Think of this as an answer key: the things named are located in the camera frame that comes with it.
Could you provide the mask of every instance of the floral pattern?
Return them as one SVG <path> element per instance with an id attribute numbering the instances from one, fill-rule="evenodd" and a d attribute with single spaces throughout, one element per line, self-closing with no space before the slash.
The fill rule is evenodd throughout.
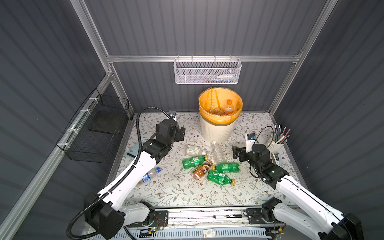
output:
<path id="1" fill-rule="evenodd" d="M 185 138 L 182 142 L 175 142 L 168 156 L 164 157 L 157 167 L 161 168 L 158 178 L 147 185 L 137 185 L 124 201 L 124 205 L 136 204 L 145 200 L 154 206 L 207 206 L 207 205 L 261 205 L 271 197 L 282 200 L 285 204 L 294 204 L 277 190 L 260 179 L 255 179 L 249 173 L 249 164 L 240 163 L 233 159 L 232 145 L 245 147 L 245 133 L 259 133 L 265 126 L 273 126 L 268 113 L 242 113 L 237 119 L 233 132 L 228 141 L 222 144 L 222 149 L 228 162 L 240 163 L 239 173 L 229 173 L 230 178 L 235 179 L 235 186 L 220 186 L 207 181 L 206 178 L 196 181 L 192 178 L 193 168 L 184 170 L 182 160 L 188 158 L 185 155 L 187 144 L 193 144 L 211 149 L 211 144 L 204 140 L 200 134 L 199 113 L 178 113 L 176 119 L 179 126 L 185 127 Z M 162 113 L 143 113 L 140 116 L 140 133 L 142 141 L 147 141 L 155 132 L 155 124 L 164 120 Z M 126 152 L 137 143 L 136 127 L 133 127 L 128 140 Z M 271 130 L 265 129 L 258 141 L 265 143 L 271 134 Z M 294 171 L 284 148 L 280 150 L 283 160 L 283 168 L 297 181 Z M 119 167 L 119 174 L 131 162 L 125 155 Z"/>

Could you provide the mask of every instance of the white sticker with red logo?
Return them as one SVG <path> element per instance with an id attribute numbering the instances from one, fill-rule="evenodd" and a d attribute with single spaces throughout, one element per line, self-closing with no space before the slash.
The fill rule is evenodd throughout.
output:
<path id="1" fill-rule="evenodd" d="M 204 234 L 204 237 L 214 237 L 214 236 L 216 236 L 214 228 L 203 230 L 203 234 Z"/>

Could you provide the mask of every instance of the gray wall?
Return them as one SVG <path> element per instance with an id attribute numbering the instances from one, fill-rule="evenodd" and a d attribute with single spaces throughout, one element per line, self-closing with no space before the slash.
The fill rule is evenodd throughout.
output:
<path id="1" fill-rule="evenodd" d="M 384 1 L 339 0 L 275 118 L 311 191 L 384 235 Z"/>
<path id="2" fill-rule="evenodd" d="M 2 222 L 105 71 L 69 1 L 0 1 L 0 36 Z M 64 239 L 109 167 L 64 158 L 14 239 Z"/>
<path id="3" fill-rule="evenodd" d="M 176 84 L 172 63 L 115 63 L 116 71 L 135 111 L 156 106 L 198 111 L 199 94 L 213 86 L 234 90 L 243 110 L 268 110 L 292 63 L 243 63 L 238 84 Z"/>
<path id="4" fill-rule="evenodd" d="M 110 55 L 292 55 L 324 0 L 86 0 Z M 178 85 L 171 63 L 115 63 L 135 111 L 198 111 L 215 85 Z M 243 63 L 235 90 L 244 110 L 268 110 L 290 63 Z"/>

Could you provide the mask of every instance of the pencil cup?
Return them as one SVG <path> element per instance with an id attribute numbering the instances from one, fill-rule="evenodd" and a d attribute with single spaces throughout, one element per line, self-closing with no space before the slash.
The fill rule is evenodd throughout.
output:
<path id="1" fill-rule="evenodd" d="M 269 147 L 267 147 L 267 149 L 269 150 L 269 152 L 271 153 L 277 153 L 278 151 L 280 151 L 280 149 L 286 144 L 287 142 L 287 139 L 285 139 L 282 144 L 279 144 L 279 143 L 275 143 L 272 139 L 274 137 L 274 134 L 272 133 L 272 135 L 270 136 L 270 138 L 268 139 L 268 141 L 264 144 L 265 146 L 268 146 L 269 144 Z"/>

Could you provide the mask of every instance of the transparent bottle with blue cap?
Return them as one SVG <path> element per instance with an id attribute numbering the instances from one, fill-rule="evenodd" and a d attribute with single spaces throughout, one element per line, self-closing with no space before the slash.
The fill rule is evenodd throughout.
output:
<path id="1" fill-rule="evenodd" d="M 146 175 L 143 176 L 143 178 L 138 184 L 149 183 L 151 180 L 154 180 L 155 178 L 157 178 L 157 175 L 159 174 L 159 172 L 161 172 L 161 169 L 159 167 L 152 168 L 151 170 L 149 170 L 149 172 Z"/>

